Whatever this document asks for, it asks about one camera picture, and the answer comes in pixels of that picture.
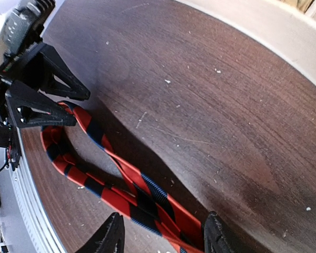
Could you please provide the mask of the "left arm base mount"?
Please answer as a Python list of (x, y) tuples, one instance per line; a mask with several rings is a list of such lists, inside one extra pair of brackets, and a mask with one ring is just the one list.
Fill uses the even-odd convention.
[(22, 157), (21, 145), (19, 143), (17, 128), (11, 125), (0, 126), (0, 148), (5, 149), (5, 163), (0, 172), (7, 166), (12, 166), (15, 171)]

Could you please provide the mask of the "red navy striped tie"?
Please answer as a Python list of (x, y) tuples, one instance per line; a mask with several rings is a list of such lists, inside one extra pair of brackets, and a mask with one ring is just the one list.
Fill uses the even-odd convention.
[(90, 168), (72, 154), (64, 126), (47, 125), (41, 129), (41, 142), (57, 172), (133, 223), (166, 239), (177, 252), (204, 252), (202, 222), (152, 178), (118, 155), (102, 126), (85, 109), (69, 101), (58, 105), (114, 163), (121, 183), (116, 184), (109, 173)]

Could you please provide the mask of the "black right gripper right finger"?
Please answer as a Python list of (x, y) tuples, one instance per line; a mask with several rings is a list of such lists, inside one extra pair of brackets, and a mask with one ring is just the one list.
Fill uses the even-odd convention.
[(215, 211), (207, 216), (203, 234), (204, 252), (235, 252), (236, 236)]

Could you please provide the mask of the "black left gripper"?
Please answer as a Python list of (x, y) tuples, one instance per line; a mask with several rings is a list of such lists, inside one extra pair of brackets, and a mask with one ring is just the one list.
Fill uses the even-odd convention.
[(91, 95), (57, 50), (41, 43), (0, 66), (0, 126), (76, 125), (73, 115), (40, 91), (73, 100)]

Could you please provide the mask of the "wooden compartment box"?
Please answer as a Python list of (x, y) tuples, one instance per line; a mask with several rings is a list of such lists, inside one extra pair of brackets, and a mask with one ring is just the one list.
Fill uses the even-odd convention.
[(258, 41), (316, 86), (316, 21), (281, 1), (183, 1)]

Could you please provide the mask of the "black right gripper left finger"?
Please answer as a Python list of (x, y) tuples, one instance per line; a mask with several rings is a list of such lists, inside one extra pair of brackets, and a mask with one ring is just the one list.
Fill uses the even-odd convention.
[(123, 253), (124, 244), (123, 216), (113, 212), (76, 253)]

